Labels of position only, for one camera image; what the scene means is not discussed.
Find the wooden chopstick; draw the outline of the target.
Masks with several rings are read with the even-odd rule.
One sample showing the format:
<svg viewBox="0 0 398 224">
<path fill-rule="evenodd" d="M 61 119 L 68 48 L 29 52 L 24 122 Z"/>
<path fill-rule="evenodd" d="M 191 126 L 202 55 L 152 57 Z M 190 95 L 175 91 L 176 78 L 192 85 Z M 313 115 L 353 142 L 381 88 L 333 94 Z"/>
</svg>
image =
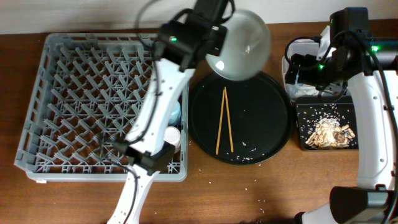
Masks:
<svg viewBox="0 0 398 224">
<path fill-rule="evenodd" d="M 219 148 L 220 148 L 220 138 L 221 138 L 221 131 L 222 131 L 222 123 L 223 123 L 223 111 L 224 111 L 224 99 L 225 99 L 225 90 L 223 90 L 222 99 L 221 99 L 220 118 L 219 118 L 216 150 L 215 150 L 216 155 L 219 154 Z"/>
<path fill-rule="evenodd" d="M 233 146 L 233 135 L 232 135 L 232 129 L 231 129 L 231 118 L 230 118 L 230 113 L 229 113 L 229 101 L 228 101 L 228 92 L 227 88 L 224 88 L 224 99 L 225 99 L 225 104 L 226 104 L 226 114 L 227 114 L 227 121 L 228 121 L 228 132 L 229 132 L 229 143 L 231 147 L 231 153 L 234 152 L 234 146 Z"/>
</svg>

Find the light blue cup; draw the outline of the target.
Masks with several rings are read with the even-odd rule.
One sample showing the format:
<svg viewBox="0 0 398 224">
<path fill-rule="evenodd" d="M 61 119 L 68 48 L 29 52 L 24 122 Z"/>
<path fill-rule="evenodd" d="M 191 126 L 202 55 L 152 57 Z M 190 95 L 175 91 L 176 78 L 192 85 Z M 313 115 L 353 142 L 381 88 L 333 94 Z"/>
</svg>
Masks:
<svg viewBox="0 0 398 224">
<path fill-rule="evenodd" d="M 178 101 L 175 102 L 174 108 L 170 114 L 169 126 L 176 126 L 181 120 L 181 106 Z"/>
</svg>

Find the pink cup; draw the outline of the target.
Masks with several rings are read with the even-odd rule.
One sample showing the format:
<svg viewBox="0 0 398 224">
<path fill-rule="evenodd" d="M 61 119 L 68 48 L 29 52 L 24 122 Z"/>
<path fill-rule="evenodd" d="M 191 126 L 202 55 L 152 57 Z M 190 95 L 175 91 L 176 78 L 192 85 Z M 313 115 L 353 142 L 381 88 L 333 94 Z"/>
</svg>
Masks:
<svg viewBox="0 0 398 224">
<path fill-rule="evenodd" d="M 174 126 L 169 126 L 165 130 L 164 141 L 175 147 L 174 153 L 180 152 L 182 136 L 180 130 Z"/>
</svg>

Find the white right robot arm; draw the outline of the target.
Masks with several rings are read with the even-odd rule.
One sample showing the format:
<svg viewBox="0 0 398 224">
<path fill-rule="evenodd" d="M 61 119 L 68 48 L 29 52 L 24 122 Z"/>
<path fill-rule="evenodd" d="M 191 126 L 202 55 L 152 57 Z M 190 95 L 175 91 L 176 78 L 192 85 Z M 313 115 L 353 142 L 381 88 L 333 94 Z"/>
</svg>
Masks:
<svg viewBox="0 0 398 224">
<path fill-rule="evenodd" d="M 333 187 L 328 203 L 295 222 L 397 222 L 397 41 L 376 38 L 365 7 L 334 12 L 314 38 L 317 55 L 285 55 L 285 82 L 319 92 L 342 84 L 356 114 L 359 170 L 354 187 Z"/>
</svg>

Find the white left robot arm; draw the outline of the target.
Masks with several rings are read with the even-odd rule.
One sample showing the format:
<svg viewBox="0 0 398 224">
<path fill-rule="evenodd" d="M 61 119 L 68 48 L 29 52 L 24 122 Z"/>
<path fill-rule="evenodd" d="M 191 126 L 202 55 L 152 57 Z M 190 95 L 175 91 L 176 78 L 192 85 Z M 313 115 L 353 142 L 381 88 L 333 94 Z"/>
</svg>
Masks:
<svg viewBox="0 0 398 224">
<path fill-rule="evenodd" d="M 175 146 L 164 141 L 174 105 L 197 65 L 207 55 L 221 53 L 228 32 L 223 25 L 227 6 L 236 9 L 233 1 L 197 1 L 162 24 L 148 47 L 153 71 L 142 108 L 126 137 L 112 142 L 129 162 L 123 166 L 126 182 L 109 223 L 139 223 L 154 179 L 175 153 Z"/>
</svg>

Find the food scraps pile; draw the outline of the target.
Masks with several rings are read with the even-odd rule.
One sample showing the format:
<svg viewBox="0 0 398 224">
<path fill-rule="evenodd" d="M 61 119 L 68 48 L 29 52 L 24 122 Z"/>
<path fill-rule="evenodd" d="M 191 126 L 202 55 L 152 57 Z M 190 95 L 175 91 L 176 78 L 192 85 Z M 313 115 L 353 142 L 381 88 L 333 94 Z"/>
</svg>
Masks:
<svg viewBox="0 0 398 224">
<path fill-rule="evenodd" d="M 348 124 L 341 126 L 337 118 L 322 118 L 315 123 L 305 144 L 314 149 L 346 149 L 355 137 Z"/>
</svg>

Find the grey round plate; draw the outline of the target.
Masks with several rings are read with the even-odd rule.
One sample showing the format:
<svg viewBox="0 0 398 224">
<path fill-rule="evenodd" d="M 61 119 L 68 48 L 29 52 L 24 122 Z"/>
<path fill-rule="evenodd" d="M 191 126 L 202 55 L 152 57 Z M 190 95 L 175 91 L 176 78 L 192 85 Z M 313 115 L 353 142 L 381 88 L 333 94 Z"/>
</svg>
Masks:
<svg viewBox="0 0 398 224">
<path fill-rule="evenodd" d="M 221 77 L 248 80 L 266 65 L 271 54 L 271 32 L 254 12 L 237 10 L 225 23 L 228 29 L 219 56 L 208 54 L 206 61 Z"/>
</svg>

